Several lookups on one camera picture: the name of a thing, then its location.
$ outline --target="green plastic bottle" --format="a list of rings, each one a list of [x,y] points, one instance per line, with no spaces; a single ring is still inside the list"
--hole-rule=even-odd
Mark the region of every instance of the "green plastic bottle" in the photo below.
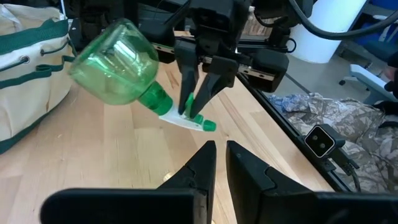
[[[121,19],[111,24],[76,58],[70,76],[84,89],[110,105],[126,105],[138,100],[164,120],[173,119],[173,100],[155,81],[159,58],[152,44],[135,25]],[[199,119],[181,117],[196,122]],[[216,124],[202,121],[204,131],[214,131]]]

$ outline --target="wooden table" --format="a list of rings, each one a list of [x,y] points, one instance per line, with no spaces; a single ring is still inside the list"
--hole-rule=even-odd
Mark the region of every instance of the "wooden table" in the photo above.
[[[175,63],[161,65],[157,80],[175,102],[180,79]],[[238,79],[201,113],[217,123],[215,133],[161,121],[138,102],[104,105],[74,85],[39,127],[0,155],[0,223],[38,223],[42,202],[60,189],[156,188],[207,140],[215,140],[218,150],[216,224],[236,223],[226,176],[227,140],[312,190],[332,190]]]

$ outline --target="black cable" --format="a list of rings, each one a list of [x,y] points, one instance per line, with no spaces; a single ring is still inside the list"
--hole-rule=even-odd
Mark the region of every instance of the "black cable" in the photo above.
[[[293,38],[289,38],[289,40],[292,41],[293,44],[294,44],[293,50],[288,50],[288,51],[287,51],[287,53],[290,54],[290,53],[293,53],[293,52],[296,50],[296,48],[297,48],[297,43],[296,43],[296,41],[295,41]]]
[[[143,10],[143,11],[148,11],[148,12],[159,13],[159,14],[171,14],[171,13],[172,13],[172,12],[159,12],[159,11],[150,10],[150,9],[145,9],[145,8],[141,8],[141,10]]]
[[[159,9],[159,6],[160,6],[160,4],[162,4],[162,2],[163,2],[163,0],[160,0],[160,2],[159,2],[159,3],[157,3],[157,6],[156,6],[156,10],[155,10],[155,13],[154,13],[154,17],[153,17],[153,19],[155,19],[155,17],[156,17],[156,14],[158,13],[158,12],[157,12],[157,10]]]
[[[282,23],[286,22],[286,20],[287,20],[287,17],[282,17],[282,18],[279,18],[276,21],[274,21],[274,23],[268,24],[268,23],[265,23],[264,21],[262,21],[261,18],[259,17],[259,15],[255,11],[253,14],[254,14],[254,17],[256,18],[256,20],[258,21],[258,23],[260,23],[262,26],[268,27],[268,28],[273,28],[277,25],[281,25]]]
[[[300,22],[303,26],[312,34],[317,35],[318,37],[329,39],[329,40],[345,40],[345,39],[355,39],[357,37],[361,37],[364,35],[372,34],[379,30],[383,30],[384,28],[388,27],[389,25],[395,23],[398,20],[398,11],[394,12],[391,16],[387,19],[373,24],[367,28],[342,32],[342,33],[334,33],[334,32],[327,32],[317,28],[313,25],[305,16],[303,11],[301,10],[300,6],[297,4],[295,0],[289,0],[290,5],[292,6],[296,16],[300,19]]]
[[[347,168],[349,169],[351,175],[353,176],[356,191],[361,192],[361,184],[359,183],[359,178],[354,168],[351,165],[347,165]]]

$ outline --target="chair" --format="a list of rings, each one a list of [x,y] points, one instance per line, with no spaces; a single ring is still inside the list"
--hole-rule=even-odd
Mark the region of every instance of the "chair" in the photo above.
[[[373,16],[373,18],[378,20],[384,20],[386,16]],[[387,38],[387,34],[391,26],[386,27],[379,38],[379,41],[369,41],[364,45],[364,48],[374,57],[378,58],[383,62],[387,62],[389,57],[394,53],[398,52],[398,45],[392,43],[391,40],[398,33],[398,28]],[[365,68],[359,65],[350,66],[350,76],[344,77],[342,81],[339,82],[340,85],[344,85],[347,80],[361,82],[366,85],[368,90],[371,92],[370,96],[363,102],[365,104],[375,104],[377,101],[389,100],[397,101],[392,93],[389,93],[384,89],[385,81],[380,79],[381,73],[379,75],[374,75],[367,71],[370,65]]]

